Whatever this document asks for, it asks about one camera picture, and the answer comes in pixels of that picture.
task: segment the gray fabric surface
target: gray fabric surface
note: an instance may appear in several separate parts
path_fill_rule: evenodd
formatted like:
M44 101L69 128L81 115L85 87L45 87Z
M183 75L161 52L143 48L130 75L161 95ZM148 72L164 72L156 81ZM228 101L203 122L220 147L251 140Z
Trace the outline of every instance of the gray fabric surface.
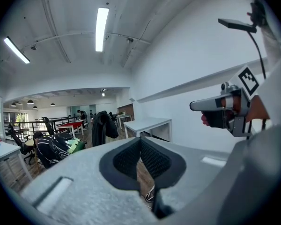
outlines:
M203 163L202 158L207 156L227 161L229 156L228 153L224 152L191 149L156 138L148 137L148 139L178 153L186 161L186 171L178 183L173 187L160 190L164 204L169 205L176 211L182 209L202 193L222 169L218 166Z
M138 191L114 188L99 171L99 161L108 151L134 138L111 142L72 154L38 176L22 192L22 197L33 204L59 177L72 178L70 185L49 217L64 224L143 224L158 219L146 207ZM163 202L174 210L183 208L197 197L221 170L201 162L204 156L228 157L226 153L190 149L173 143L149 138L179 155L187 169L170 188L162 189Z

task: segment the red desk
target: red desk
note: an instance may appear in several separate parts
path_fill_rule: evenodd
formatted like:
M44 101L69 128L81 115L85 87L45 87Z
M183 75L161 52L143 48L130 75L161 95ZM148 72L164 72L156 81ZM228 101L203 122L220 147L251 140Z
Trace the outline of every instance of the red desk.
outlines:
M82 136L84 136L82 123L83 123L83 121L68 122L68 123L57 126L56 129L58 130L59 133L62 133L62 132L65 132L69 128L70 132L73 134L73 137L75 137L75 132L78 132L79 129L81 129Z

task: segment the fluorescent light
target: fluorescent light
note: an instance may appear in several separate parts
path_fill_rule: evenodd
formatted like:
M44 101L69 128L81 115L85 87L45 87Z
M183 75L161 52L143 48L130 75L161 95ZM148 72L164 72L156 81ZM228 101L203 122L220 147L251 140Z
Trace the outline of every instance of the fluorescent light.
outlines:
M30 63L30 61L21 53L21 51L14 45L14 43L10 40L9 37L4 39L4 42L9 46L11 50L20 58L23 62Z
M96 23L96 52L103 52L103 39L109 9L99 7Z

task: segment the window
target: window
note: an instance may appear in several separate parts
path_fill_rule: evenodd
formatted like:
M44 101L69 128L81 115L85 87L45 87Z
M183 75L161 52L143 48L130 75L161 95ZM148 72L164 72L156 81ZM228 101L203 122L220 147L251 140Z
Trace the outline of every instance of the window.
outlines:
M4 122L10 122L9 112L3 113L3 121Z
M4 122L11 122L11 123L13 123L12 124L13 126L19 126L19 123L17 123L17 122L26 122L26 121L28 121L28 116L27 116L27 113L4 112L3 113L3 119L4 119Z

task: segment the curved ceiling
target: curved ceiling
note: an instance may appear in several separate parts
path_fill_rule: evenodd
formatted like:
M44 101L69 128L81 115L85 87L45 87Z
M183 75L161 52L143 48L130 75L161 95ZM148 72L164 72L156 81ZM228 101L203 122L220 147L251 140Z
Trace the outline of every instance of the curved ceiling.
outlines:
M192 1L17 0L0 26L0 78L8 81L23 70L40 66L48 69L52 61L58 66L85 60L96 66L101 63L130 68L169 21ZM110 9L104 52L95 52L99 7ZM30 59L30 64L24 64L10 51L3 42L6 36Z

